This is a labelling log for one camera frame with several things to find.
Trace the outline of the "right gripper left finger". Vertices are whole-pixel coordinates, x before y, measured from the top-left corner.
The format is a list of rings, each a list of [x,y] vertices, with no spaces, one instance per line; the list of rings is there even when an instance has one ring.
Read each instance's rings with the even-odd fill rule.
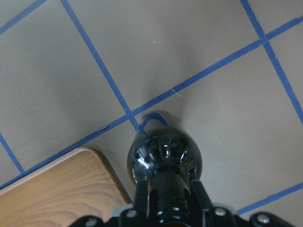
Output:
[[[153,194],[147,181],[139,181],[136,185],[133,208],[139,213],[150,213],[153,207]]]

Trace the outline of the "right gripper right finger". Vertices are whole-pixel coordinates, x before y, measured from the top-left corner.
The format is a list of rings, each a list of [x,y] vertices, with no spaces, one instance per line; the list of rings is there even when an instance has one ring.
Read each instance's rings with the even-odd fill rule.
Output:
[[[202,184],[199,180],[190,182],[191,196],[194,206],[199,210],[209,210],[213,204]]]

